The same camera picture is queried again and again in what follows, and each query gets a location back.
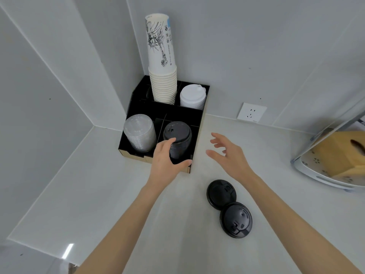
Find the clear plastic lid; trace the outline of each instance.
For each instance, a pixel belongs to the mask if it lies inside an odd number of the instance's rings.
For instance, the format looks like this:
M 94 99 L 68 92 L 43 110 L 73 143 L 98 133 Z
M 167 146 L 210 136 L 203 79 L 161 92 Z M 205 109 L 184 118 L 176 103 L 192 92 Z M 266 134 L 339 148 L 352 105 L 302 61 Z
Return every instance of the clear plastic lid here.
M 199 103 L 204 101 L 205 97 L 206 89 L 198 84 L 187 85 L 180 93 L 180 99 L 186 103 Z
M 152 126 L 152 119 L 147 115 L 135 114 L 125 121 L 123 131 L 127 137 L 140 137 L 146 134 Z

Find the black cup lid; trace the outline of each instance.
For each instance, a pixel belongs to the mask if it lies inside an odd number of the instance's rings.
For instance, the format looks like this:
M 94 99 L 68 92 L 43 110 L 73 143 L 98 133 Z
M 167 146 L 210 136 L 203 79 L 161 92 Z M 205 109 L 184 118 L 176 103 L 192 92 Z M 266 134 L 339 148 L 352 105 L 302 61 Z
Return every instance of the black cup lid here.
M 207 188 L 207 198 L 215 209 L 222 210 L 227 204 L 235 202 L 237 195 L 234 187 L 229 182 L 215 180 Z
M 247 207 L 234 202 L 224 207 L 219 216 L 221 226 L 227 235 L 240 239 L 252 229 L 252 216 Z
M 167 124 L 163 131 L 163 139 L 167 140 L 175 137 L 175 143 L 185 141 L 189 138 L 191 134 L 191 129 L 188 124 L 181 121 L 173 121 Z

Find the right hand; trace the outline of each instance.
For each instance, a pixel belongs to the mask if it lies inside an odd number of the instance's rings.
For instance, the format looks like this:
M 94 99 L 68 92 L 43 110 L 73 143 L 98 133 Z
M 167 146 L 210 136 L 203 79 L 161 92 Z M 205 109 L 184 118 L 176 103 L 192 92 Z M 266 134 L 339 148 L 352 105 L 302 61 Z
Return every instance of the right hand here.
M 214 144 L 214 147 L 225 147 L 222 156 L 213 150 L 207 150 L 206 153 L 209 157 L 219 163 L 222 168 L 236 181 L 243 183 L 244 178 L 247 176 L 253 176 L 255 173 L 250 168 L 247 160 L 244 156 L 244 152 L 240 146 L 233 144 L 224 135 L 212 133 L 214 139 L 210 142 Z

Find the countertop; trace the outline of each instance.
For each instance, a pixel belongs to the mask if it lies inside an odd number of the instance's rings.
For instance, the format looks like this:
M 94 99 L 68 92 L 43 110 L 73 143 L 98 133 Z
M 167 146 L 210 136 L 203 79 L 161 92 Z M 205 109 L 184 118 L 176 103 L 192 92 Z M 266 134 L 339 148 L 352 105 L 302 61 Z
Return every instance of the countertop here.
M 365 272 L 364 192 L 348 193 L 312 180 L 290 165 L 311 137 L 205 115 L 191 174 L 180 173 L 147 219 L 126 273 L 300 273 L 263 214 L 236 181 L 206 154 L 210 132 L 240 145 L 253 170 L 300 216 Z M 30 208 L 9 239 L 81 264 L 145 184 L 150 164 L 124 158 L 120 131 L 94 127 Z M 208 184 L 229 181 L 253 217 L 243 239 L 226 235 Z

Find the white outlet plate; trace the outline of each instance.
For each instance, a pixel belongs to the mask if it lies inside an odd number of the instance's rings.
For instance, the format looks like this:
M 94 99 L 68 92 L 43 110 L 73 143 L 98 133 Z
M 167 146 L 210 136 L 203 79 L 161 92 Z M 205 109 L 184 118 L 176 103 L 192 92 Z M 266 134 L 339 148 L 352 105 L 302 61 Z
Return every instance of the white outlet plate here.
M 267 107 L 263 105 L 244 103 L 242 105 L 240 113 L 237 116 L 237 119 L 251 122 L 259 122 L 266 109 Z

